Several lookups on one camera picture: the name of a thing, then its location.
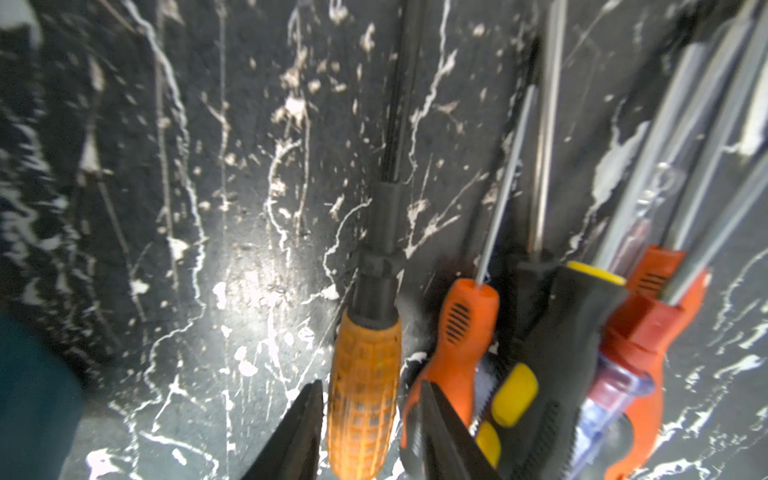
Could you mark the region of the black yellow handle screwdriver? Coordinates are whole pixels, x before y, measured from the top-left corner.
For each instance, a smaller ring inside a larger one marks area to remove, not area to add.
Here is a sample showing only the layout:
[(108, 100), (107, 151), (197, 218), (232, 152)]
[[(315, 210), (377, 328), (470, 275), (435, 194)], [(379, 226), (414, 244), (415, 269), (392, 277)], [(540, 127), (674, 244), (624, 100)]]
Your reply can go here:
[(591, 264), (552, 260), (546, 305), (527, 336), (511, 343), (476, 431), (499, 479), (562, 478), (601, 330), (628, 294), (609, 269), (614, 254)]

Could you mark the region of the teal storage tray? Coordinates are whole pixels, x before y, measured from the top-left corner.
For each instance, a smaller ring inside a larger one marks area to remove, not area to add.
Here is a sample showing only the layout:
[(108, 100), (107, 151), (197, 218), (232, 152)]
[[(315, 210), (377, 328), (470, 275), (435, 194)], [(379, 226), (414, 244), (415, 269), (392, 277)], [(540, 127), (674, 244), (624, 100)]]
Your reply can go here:
[(1, 315), (1, 477), (58, 479), (83, 413), (69, 366), (19, 321)]

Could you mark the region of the red clear tester screwdriver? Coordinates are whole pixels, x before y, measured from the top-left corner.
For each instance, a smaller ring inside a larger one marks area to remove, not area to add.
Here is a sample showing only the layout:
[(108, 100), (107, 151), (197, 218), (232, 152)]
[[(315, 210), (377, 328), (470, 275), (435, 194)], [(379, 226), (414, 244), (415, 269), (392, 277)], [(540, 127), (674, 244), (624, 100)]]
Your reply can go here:
[[(767, 5), (763, 1), (742, 4), (714, 51), (709, 51), (699, 42), (684, 48), (651, 132), (596, 255), (598, 259), (606, 257), (610, 251), (615, 253), (609, 267), (627, 275), (627, 297), (632, 292), (630, 277), (646, 249), (652, 246), (642, 243), (649, 226), (650, 212), (640, 207), (640, 201), (646, 200), (649, 204), (657, 201), (652, 183), (659, 168), (672, 165), (684, 151), (695, 129), (707, 117), (712, 117), (713, 124), (705, 146), (691, 170), (664, 239), (658, 245), (670, 250), (688, 251), (691, 248), (701, 235), (690, 237), (693, 222), (714, 179), (725, 142), (744, 109), (766, 54)], [(597, 372), (582, 404), (576, 427), (575, 452), (569, 471), (573, 479), (599, 479), (592, 464), (594, 457), (600, 454), (605, 438), (611, 434), (609, 428), (635, 394), (648, 394), (652, 390), (653, 381), (648, 374), (631, 373), (608, 360), (601, 352), (601, 345)]]

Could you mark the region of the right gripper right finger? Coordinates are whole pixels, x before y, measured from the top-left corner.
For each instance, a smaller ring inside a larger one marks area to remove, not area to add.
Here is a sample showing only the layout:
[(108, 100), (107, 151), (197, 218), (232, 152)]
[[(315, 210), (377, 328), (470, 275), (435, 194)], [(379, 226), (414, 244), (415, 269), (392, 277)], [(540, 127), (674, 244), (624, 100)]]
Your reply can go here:
[(434, 382), (421, 385), (419, 409), (427, 479), (499, 479)]

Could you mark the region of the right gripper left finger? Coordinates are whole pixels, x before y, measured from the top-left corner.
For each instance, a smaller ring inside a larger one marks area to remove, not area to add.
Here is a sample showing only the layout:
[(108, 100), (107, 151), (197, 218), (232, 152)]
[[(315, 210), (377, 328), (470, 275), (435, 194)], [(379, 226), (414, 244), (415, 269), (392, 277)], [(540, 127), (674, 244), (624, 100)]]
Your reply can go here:
[(303, 386), (242, 479), (316, 479), (323, 423), (323, 382), (315, 380)]

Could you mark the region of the small orange handle screwdriver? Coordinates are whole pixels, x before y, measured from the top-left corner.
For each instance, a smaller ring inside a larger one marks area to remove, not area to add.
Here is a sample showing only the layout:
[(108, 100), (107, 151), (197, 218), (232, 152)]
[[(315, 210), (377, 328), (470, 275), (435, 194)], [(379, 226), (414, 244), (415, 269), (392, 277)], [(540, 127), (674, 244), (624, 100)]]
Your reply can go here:
[(441, 307), (435, 352), (417, 377), (406, 400), (400, 442), (402, 453), (418, 455), (421, 451), (422, 437), (417, 403), (422, 384), (427, 381), (440, 387), (464, 425), (471, 422), (474, 412), (475, 371), (490, 346), (500, 306), (499, 294), (485, 282), (485, 276), (520, 160), (531, 109), (538, 96), (538, 85), (531, 84), (526, 88), (475, 275), (472, 278), (456, 280)]

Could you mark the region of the slim steel shaft screwdriver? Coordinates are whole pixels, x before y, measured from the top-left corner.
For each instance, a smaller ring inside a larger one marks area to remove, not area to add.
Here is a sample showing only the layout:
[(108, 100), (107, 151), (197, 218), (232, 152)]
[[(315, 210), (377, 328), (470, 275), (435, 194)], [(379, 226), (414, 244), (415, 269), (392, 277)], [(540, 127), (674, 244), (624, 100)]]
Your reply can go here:
[(520, 338), (527, 336), (546, 305), (546, 287), (551, 283), (554, 270), (551, 257), (544, 251), (544, 233), (567, 11), (566, 1), (550, 3), (541, 44), (539, 118), (527, 254), (516, 265), (514, 332)]

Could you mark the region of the large orange handle screwdriver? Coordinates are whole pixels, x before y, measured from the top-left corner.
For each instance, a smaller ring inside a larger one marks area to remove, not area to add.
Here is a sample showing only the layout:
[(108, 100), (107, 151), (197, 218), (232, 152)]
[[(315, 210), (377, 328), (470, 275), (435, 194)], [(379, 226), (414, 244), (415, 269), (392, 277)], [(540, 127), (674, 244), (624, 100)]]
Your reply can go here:
[(630, 277), (632, 292), (606, 324), (601, 352), (631, 373), (648, 374), (648, 394), (635, 394), (609, 428), (592, 466), (599, 479), (627, 479), (651, 456), (664, 411), (663, 361), (698, 313), (709, 265), (767, 186), (767, 149), (722, 212), (688, 251), (652, 245)]

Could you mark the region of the amber handle black screwdriver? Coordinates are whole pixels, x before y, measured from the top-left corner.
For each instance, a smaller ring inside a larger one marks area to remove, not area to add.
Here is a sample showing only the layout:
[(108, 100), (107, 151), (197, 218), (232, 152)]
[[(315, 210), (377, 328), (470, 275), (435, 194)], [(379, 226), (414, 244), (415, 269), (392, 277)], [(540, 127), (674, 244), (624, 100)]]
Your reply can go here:
[(394, 423), (402, 356), (396, 298), (406, 262), (399, 244), (400, 176), (425, 10), (423, 1), (403, 4), (381, 177), (371, 187), (368, 234), (355, 255), (353, 297), (334, 347), (327, 445), (330, 467), (340, 479), (378, 475)]

